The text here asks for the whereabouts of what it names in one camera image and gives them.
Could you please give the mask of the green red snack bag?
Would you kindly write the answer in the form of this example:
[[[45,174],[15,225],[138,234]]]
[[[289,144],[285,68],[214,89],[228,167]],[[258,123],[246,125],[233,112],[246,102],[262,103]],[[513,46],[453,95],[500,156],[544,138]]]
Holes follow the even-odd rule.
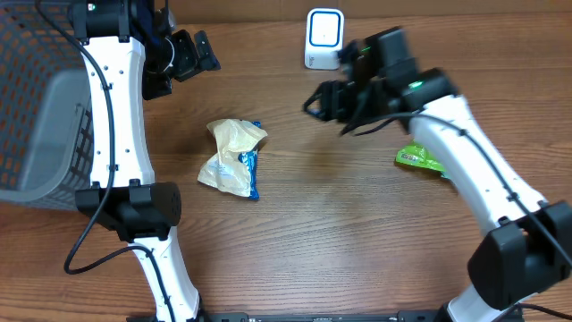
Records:
[[[445,173],[444,166],[437,158],[427,148],[414,140],[411,140],[409,144],[397,152],[395,161],[401,165],[428,169],[441,174]]]

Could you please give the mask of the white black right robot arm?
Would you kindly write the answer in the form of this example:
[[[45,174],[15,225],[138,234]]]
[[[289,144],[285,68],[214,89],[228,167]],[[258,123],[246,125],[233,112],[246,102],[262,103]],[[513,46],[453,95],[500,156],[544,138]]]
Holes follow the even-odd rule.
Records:
[[[321,83],[304,111],[357,136],[399,122],[443,165],[481,230],[469,286],[435,320],[514,318],[531,297],[570,277],[570,205],[549,202],[515,172],[449,76],[418,67],[403,29],[335,46],[332,58],[344,79]]]

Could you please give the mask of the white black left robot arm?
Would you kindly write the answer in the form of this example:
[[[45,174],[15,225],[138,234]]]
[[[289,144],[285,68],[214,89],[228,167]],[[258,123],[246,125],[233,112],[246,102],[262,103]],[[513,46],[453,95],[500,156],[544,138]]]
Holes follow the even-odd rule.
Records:
[[[143,104],[169,95],[174,81],[219,69],[208,37],[177,30],[171,11],[150,1],[80,1],[69,15],[88,72],[94,138],[90,184],[76,192],[76,207],[137,257],[155,320],[206,321],[178,240],[181,193],[156,180]]]

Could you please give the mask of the blue Oreo cookie pack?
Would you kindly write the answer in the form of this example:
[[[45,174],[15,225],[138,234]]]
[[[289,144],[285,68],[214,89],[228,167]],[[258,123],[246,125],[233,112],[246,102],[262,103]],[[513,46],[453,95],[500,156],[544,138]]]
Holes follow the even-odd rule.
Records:
[[[257,143],[251,149],[241,151],[236,160],[239,162],[239,191],[240,196],[259,200],[260,195],[257,189],[257,165],[260,137],[257,137]]]

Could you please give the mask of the beige tissue pack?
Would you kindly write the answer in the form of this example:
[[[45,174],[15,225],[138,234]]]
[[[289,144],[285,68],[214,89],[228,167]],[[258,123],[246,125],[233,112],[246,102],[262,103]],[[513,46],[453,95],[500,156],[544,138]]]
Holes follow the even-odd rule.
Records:
[[[221,119],[207,126],[216,144],[216,153],[201,167],[198,181],[206,186],[225,193],[240,196],[239,162],[236,160],[241,151],[249,150],[267,137],[260,122],[242,119]]]

